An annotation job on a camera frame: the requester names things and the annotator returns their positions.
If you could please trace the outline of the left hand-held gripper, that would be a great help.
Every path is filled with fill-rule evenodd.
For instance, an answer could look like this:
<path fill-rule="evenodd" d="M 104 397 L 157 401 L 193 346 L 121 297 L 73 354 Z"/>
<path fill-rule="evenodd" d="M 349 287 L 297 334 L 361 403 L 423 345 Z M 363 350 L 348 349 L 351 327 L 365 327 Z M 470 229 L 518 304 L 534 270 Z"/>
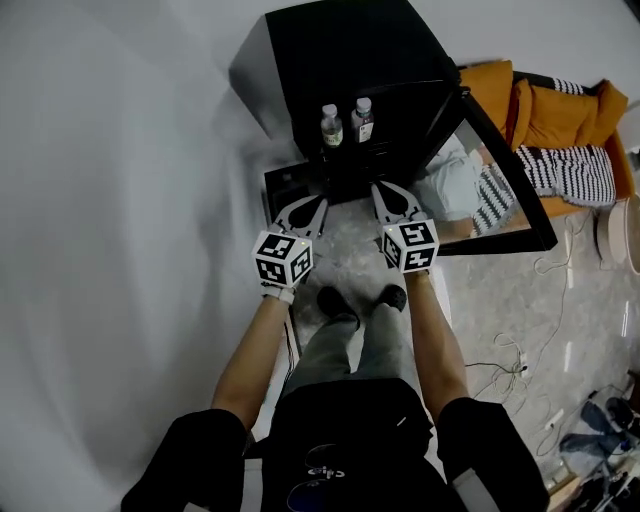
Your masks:
<path fill-rule="evenodd" d="M 324 230 L 328 200 L 303 197 L 284 207 L 258 235 L 252 258 L 262 285 L 295 288 L 314 267 L 313 241 Z"/>

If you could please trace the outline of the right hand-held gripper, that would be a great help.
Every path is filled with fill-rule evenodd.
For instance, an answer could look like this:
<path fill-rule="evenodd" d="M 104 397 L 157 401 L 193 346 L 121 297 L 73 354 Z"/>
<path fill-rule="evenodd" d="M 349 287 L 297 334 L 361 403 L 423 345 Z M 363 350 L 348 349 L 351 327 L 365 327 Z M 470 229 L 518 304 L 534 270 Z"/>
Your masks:
<path fill-rule="evenodd" d="M 386 225 L 381 228 L 381 251 L 387 263 L 402 274 L 428 270 L 440 246 L 434 221 L 427 219 L 413 194 L 394 183 L 374 182 L 371 193 L 376 217 Z"/>

